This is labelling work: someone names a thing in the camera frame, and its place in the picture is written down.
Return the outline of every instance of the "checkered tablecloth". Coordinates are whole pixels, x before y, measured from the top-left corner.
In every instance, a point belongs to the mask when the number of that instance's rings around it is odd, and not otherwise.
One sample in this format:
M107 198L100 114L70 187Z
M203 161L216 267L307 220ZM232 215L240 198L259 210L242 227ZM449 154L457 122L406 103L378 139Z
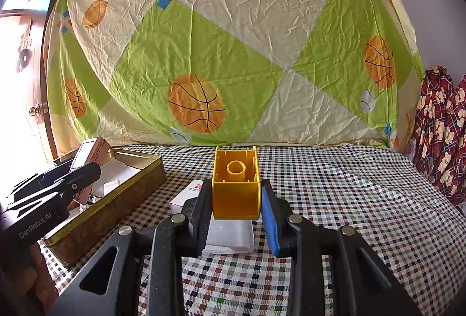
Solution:
M161 154L167 181L119 225L156 225L170 215L169 201L179 191L194 179L211 177L213 147L127 148ZM441 314L466 279L466 218L409 160L388 150L356 145L258 150L260 175L270 179L277 196L288 200L295 213L327 228L357 227L422 313ZM272 257L261 221L253 222L253 227L251 254L183 259L187 315L286 314L290 260ZM71 269L43 247L59 291L102 243ZM325 304L327 313L333 314L328 259L323 260ZM148 261L144 266L140 315L146 308Z

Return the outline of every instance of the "door knob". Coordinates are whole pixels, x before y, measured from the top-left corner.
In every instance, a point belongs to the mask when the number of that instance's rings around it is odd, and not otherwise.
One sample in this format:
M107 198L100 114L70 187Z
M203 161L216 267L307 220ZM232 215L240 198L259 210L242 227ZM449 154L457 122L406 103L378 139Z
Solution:
M29 109L30 116L39 116L40 115L40 105L36 103L35 107Z

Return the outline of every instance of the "yellow plastic block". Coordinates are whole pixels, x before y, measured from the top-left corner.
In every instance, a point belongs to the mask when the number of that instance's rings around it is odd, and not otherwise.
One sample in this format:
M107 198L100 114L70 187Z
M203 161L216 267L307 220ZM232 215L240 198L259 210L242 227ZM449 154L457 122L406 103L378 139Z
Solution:
M217 220L257 220L260 214L260 176L257 149L215 150L212 212Z

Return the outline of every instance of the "metal screw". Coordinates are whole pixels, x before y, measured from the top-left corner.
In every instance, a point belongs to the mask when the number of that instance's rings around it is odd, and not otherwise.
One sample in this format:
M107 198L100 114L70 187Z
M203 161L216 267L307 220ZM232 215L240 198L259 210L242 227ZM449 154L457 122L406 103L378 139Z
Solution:
M350 225L345 225L341 231L345 236L353 236L356 233L356 230Z
M186 216L184 216L183 214L174 214L172 216L172 222L174 223L182 223L185 221L185 218Z
M129 235L132 231L133 229L129 225L124 225L118 229L118 234L126 236Z
M288 216L288 221L293 224L299 224L302 222L302 216L301 215L296 215L296 214L291 214Z

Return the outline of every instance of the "red plaid fabric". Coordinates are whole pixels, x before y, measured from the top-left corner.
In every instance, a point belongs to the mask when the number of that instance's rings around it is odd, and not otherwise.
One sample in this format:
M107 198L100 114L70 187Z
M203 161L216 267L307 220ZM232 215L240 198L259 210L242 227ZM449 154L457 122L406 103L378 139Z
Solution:
M454 205L466 198L466 74L456 89L442 66L426 70L413 164Z

